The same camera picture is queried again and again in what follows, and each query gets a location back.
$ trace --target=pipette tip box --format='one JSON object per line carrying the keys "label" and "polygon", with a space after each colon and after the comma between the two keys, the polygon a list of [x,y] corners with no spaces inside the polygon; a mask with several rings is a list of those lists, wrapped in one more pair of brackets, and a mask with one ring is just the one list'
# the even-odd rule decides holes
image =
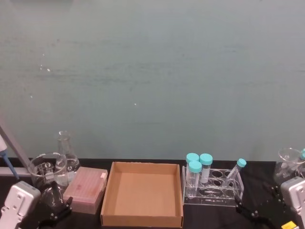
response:
{"label": "pipette tip box", "polygon": [[106,169],[80,167],[73,181],[63,194],[63,199],[72,197],[72,211],[95,214],[102,201],[107,185]]}

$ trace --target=teal cap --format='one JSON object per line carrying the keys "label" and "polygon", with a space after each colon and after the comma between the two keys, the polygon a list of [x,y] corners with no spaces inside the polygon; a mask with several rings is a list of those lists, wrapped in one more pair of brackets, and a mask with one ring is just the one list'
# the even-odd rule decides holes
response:
{"label": "teal cap", "polygon": [[209,166],[213,162],[213,157],[210,154],[201,154],[200,155],[200,163],[204,166]]}
{"label": "teal cap", "polygon": [[301,159],[305,160],[305,149],[301,151]]}
{"label": "teal cap", "polygon": [[196,153],[189,153],[186,155],[186,162],[190,163],[191,161],[199,161],[199,156]]}
{"label": "teal cap", "polygon": [[202,165],[199,161],[191,161],[189,163],[189,171],[192,173],[199,173],[202,170]]}
{"label": "teal cap", "polygon": [[238,161],[237,161],[237,165],[238,165],[239,167],[241,167],[241,168],[245,167],[246,164],[247,164],[247,162],[246,162],[245,159],[240,158],[240,159],[238,159]]}

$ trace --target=black tabletop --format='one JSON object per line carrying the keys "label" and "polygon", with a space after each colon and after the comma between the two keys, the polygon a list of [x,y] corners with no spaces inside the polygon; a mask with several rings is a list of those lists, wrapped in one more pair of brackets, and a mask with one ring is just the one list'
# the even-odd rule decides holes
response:
{"label": "black tabletop", "polygon": [[[152,162],[179,164],[180,168],[185,165],[184,160],[111,160],[111,159],[80,159],[84,167],[104,168],[110,171],[113,161],[128,162]],[[16,167],[22,165],[15,159],[12,163]],[[213,161],[212,168],[231,169],[235,165],[234,161]],[[242,169],[241,177],[244,183],[243,204],[249,208],[254,208],[261,202],[271,199],[271,195],[263,189],[263,182],[272,184],[272,174],[274,162],[248,162]],[[22,180],[31,183],[29,177]],[[0,177],[0,208],[4,205],[5,198],[10,187],[16,183],[13,177]],[[100,222],[100,211],[96,215],[73,212],[68,218],[61,221],[55,229],[101,229],[118,227],[102,227]],[[183,228],[184,229],[251,229],[262,228],[260,225],[253,225],[243,216],[238,214],[233,207],[218,206],[195,206],[184,205],[183,207]]]}

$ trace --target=teal wall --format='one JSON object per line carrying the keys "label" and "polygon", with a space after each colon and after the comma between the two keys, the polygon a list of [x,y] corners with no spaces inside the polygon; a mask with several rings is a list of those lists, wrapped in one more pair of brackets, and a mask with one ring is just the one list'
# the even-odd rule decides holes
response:
{"label": "teal wall", "polygon": [[29,156],[275,160],[305,147],[303,0],[1,0],[0,112]]}

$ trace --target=open cardboard box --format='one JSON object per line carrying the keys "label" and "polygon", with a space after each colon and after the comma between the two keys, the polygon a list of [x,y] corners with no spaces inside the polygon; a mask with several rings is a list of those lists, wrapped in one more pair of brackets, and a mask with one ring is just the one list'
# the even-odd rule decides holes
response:
{"label": "open cardboard box", "polygon": [[104,226],[181,228],[179,165],[113,162],[101,221]]}

